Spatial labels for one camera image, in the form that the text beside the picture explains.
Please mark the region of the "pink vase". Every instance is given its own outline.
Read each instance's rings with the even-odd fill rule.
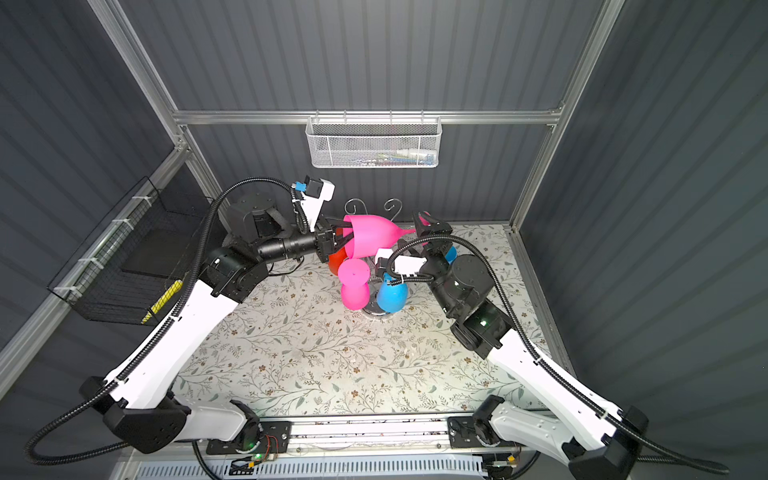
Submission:
[[[379,248],[390,248],[403,235],[416,232],[403,230],[378,215],[347,215],[344,221],[352,223],[352,228],[344,229],[344,235],[355,234],[345,246],[349,258],[372,257]]]
[[[349,258],[339,266],[339,280],[341,281],[341,301],[350,310],[360,310],[368,305],[370,291],[368,280],[371,278],[371,269],[363,260]]]

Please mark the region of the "gray wall panel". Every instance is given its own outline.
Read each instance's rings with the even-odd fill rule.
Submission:
[[[0,2],[0,345],[112,207],[173,147],[88,3]],[[107,478],[115,454],[36,467],[22,446],[81,402],[148,332],[65,318],[0,401],[0,478]],[[46,439],[45,453],[114,442],[95,412]]]
[[[522,231],[579,376],[734,478],[768,449],[765,18],[628,2]]]
[[[556,108],[601,2],[124,2],[179,108]]]
[[[544,125],[447,125],[440,165],[419,169],[319,169],[312,167],[304,127],[193,125],[190,127],[222,185],[248,176],[285,181],[305,175],[336,185],[324,212],[343,215],[349,198],[361,198],[371,214],[386,214],[384,202],[401,199],[403,217],[428,210],[446,220],[507,220],[520,196],[546,134]],[[278,208],[288,214],[287,195]]]

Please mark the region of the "blue vase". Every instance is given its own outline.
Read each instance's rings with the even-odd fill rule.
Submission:
[[[388,273],[384,274],[384,283],[382,283],[379,293],[376,294],[376,302],[379,308],[387,313],[399,312],[406,305],[408,299],[408,286],[404,283],[399,285],[389,285],[392,277]]]
[[[448,263],[453,263],[453,260],[456,260],[456,257],[458,256],[458,253],[456,252],[456,247],[451,247],[450,250],[445,254],[445,259],[448,261]]]

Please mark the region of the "black cable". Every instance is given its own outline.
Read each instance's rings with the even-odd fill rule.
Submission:
[[[253,467],[250,463],[253,461],[251,457],[236,458],[230,463],[230,470],[228,475],[249,475]]]
[[[290,275],[291,273],[297,271],[299,267],[301,267],[304,264],[304,256],[299,257],[299,262],[296,264],[296,266],[293,268],[293,270],[288,270],[287,272],[279,272],[279,273],[270,273],[267,276],[283,276],[283,275]]]
[[[674,458],[660,457],[656,455],[640,455],[637,457],[637,461],[640,463],[661,463],[664,465],[682,465]]]
[[[203,472],[205,475],[208,475],[210,480],[223,480],[219,475],[216,475],[208,465],[206,465],[205,460],[203,460],[203,454],[200,453],[200,447],[197,446],[197,440],[192,442],[192,451],[194,452],[195,458],[197,458],[197,463],[200,464],[200,468],[203,469]]]
[[[517,468],[515,469],[515,473],[513,473],[513,474],[511,475],[511,477],[509,477],[507,480],[515,480],[516,478],[520,478],[520,477],[522,477],[523,475],[525,475],[525,473],[526,473],[528,470],[530,470],[530,469],[531,469],[531,467],[533,466],[533,464],[535,464],[535,463],[536,463],[536,461],[538,460],[538,458],[539,458],[540,456],[541,456],[541,452],[539,452],[539,451],[537,450],[537,451],[536,451],[536,453],[534,453],[534,454],[533,454],[533,456],[531,457],[531,459],[530,459],[530,460],[528,460],[528,463],[526,463],[526,464],[525,464],[525,465],[523,465],[522,467],[517,467]]]
[[[395,286],[401,283],[430,283],[435,279],[435,277],[431,275],[401,276],[398,273],[396,273],[396,275],[397,277],[393,277],[394,280],[388,282],[387,285]]]
[[[701,470],[702,472],[709,472],[717,475],[728,475],[730,473],[730,470],[728,469],[728,467],[723,465],[722,463],[685,456],[681,453],[675,452],[674,450],[670,450],[662,445],[659,445],[656,442],[653,442],[652,440],[647,439],[642,435],[639,435],[633,429],[627,427],[624,423],[622,423],[621,420],[616,419],[611,414],[607,413],[605,409],[603,409],[597,403],[592,401],[584,393],[581,393],[581,391],[576,389],[567,380],[565,380],[562,376],[560,376],[560,374],[558,374],[548,364],[547,360],[542,359],[542,357],[533,348],[533,344],[531,343],[531,340],[528,339],[528,337],[525,335],[525,332],[523,331],[523,327],[522,327],[522,324],[520,323],[520,320],[515,315],[515,312],[512,310],[512,305],[509,303],[509,299],[504,293],[502,284],[501,282],[499,282],[498,277],[496,276],[496,273],[493,271],[493,267],[491,267],[491,264],[490,262],[488,262],[488,259],[485,258],[485,255],[483,255],[482,252],[469,241],[464,240],[461,237],[454,237],[453,235],[447,235],[443,233],[434,233],[432,235],[426,235],[424,237],[416,238],[415,240],[406,242],[402,247],[400,247],[398,250],[392,253],[392,255],[389,257],[389,260],[387,261],[387,267],[386,267],[387,273],[389,273],[389,275],[392,276],[392,278],[400,277],[400,275],[395,273],[394,270],[392,269],[395,265],[395,258],[399,257],[401,254],[403,254],[403,252],[408,250],[410,247],[414,247],[415,245],[421,245],[433,240],[447,240],[453,243],[458,243],[459,245],[467,247],[469,251],[472,252],[473,255],[478,257],[483,262],[483,264],[485,265],[485,268],[488,270],[488,274],[491,276],[491,279],[493,280],[493,286],[494,288],[496,288],[496,292],[498,293],[499,298],[502,300],[504,309],[507,311],[507,314],[511,318],[512,324],[515,330],[517,330],[517,333],[520,336],[520,340],[523,342],[525,349],[533,357],[536,364],[539,365],[542,369],[544,369],[545,372],[547,372],[553,379],[555,379],[563,388],[568,390],[573,396],[575,396],[577,399],[581,400],[586,406],[594,410],[597,416],[601,418],[605,417],[608,423],[613,425],[613,427],[615,427],[617,430],[621,430],[622,433],[632,438],[635,442],[653,450],[656,453],[660,453],[665,457],[672,458],[679,465],[687,465],[689,467]],[[401,278],[401,281],[423,282],[427,277],[429,276],[421,275],[416,277],[406,277],[406,278]]]
[[[211,202],[210,207],[208,209],[208,214],[204,219],[203,229],[200,234],[200,240],[197,244],[197,250],[195,251],[195,256],[190,264],[190,268],[186,277],[187,279],[196,279],[200,275],[200,267],[203,263],[203,258],[204,258],[206,246],[208,243],[208,237],[210,236],[210,229],[213,226],[214,218],[216,217],[219,207],[221,207],[221,204],[224,201],[224,198],[226,198],[227,195],[229,195],[232,192],[232,190],[235,190],[236,188],[241,187],[245,184],[251,184],[254,182],[266,182],[270,184],[275,184],[278,187],[286,190],[290,194],[292,200],[296,199],[296,191],[289,184],[285,183],[282,180],[277,180],[276,178],[271,178],[271,177],[246,178],[244,180],[241,180],[235,183],[231,187],[227,188],[225,191],[221,192],[221,194],[216,198],[216,200]],[[300,226],[306,225],[306,215],[304,214],[304,210],[298,201],[293,202],[293,209],[296,212],[296,220],[297,222],[299,222],[299,225]],[[24,452],[24,457],[28,462],[33,463],[35,465],[61,465],[64,463],[79,462],[81,460],[93,458],[93,457],[103,455],[105,453],[113,452],[115,450],[119,450],[129,446],[127,442],[118,442],[112,445],[106,445],[99,449],[88,450],[87,452],[75,453],[71,455],[60,455],[60,456],[40,455],[35,451],[35,446],[37,446],[37,444],[47,434],[49,434],[50,432],[53,432],[61,425],[70,421],[77,415],[80,415],[85,410],[91,408],[96,402],[98,402],[99,400],[104,398],[106,395],[108,395],[109,392],[117,388],[119,385],[118,382],[124,381],[136,369],[136,367],[147,357],[147,355],[149,355],[149,352],[157,345],[158,342],[160,342],[160,340],[167,333],[170,327],[176,322],[176,318],[178,318],[179,313],[187,304],[187,301],[189,300],[189,297],[192,294],[192,289],[194,288],[195,283],[196,282],[194,281],[186,281],[186,280],[184,281],[184,286],[182,287],[179,300],[174,306],[173,310],[171,310],[170,315],[166,317],[165,321],[163,321],[163,323],[154,333],[152,338],[149,339],[147,344],[144,345],[141,351],[139,351],[139,353],[125,366],[125,368],[120,373],[118,373],[115,380],[112,380],[106,386],[99,389],[90,399],[86,400],[80,405],[74,407],[69,412],[66,412],[63,415],[60,415],[58,418],[48,423],[46,426],[38,430],[27,441],[27,443],[24,445],[23,452]]]

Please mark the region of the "floral tablecloth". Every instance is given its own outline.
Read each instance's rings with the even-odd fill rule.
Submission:
[[[488,257],[529,338],[548,354],[502,226],[454,229]],[[489,394],[544,407],[456,341],[426,285],[409,285],[406,307],[385,317],[347,310],[340,287],[316,257],[265,280],[190,357],[174,391],[239,399],[262,416],[473,410]],[[495,291],[489,298],[501,306]]]

